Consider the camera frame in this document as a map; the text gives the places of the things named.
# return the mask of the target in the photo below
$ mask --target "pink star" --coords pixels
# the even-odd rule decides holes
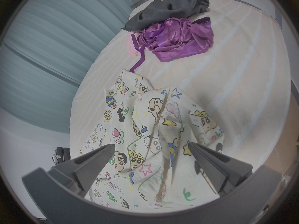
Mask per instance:
[[[151,168],[151,164],[149,164],[149,165],[144,165],[144,164],[142,164],[142,167],[141,167],[141,169],[139,170],[139,172],[143,172],[143,175],[144,175],[144,176],[146,176],[147,173],[152,174],[152,171],[150,170],[150,168]]]

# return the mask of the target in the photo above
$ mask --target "pajamas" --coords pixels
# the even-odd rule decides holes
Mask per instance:
[[[89,191],[91,201],[151,212],[219,197],[188,145],[196,142],[221,152],[224,132],[179,88],[155,90],[143,77],[122,70],[104,99],[103,119],[79,151],[115,144],[113,157]]]

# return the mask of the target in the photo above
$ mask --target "curtain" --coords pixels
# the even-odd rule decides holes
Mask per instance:
[[[72,100],[88,69],[124,27],[131,0],[29,0],[0,46],[0,106],[69,133]]]

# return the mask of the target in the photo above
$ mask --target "purple fabric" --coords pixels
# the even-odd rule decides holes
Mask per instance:
[[[153,23],[144,28],[137,40],[141,46],[152,51],[161,62],[166,62],[173,58],[206,52],[213,44],[213,36],[209,17],[198,19],[193,23],[190,18],[169,18],[164,23]],[[136,50],[139,51],[135,36],[132,36],[132,39]],[[141,59],[130,71],[134,72],[144,62],[144,59],[143,49]]]

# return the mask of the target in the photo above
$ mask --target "dark gray cloth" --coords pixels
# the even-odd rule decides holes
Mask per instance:
[[[209,5],[209,0],[154,0],[132,17],[123,29],[139,31],[152,23],[165,21],[170,17],[187,18],[196,13],[206,12]]]

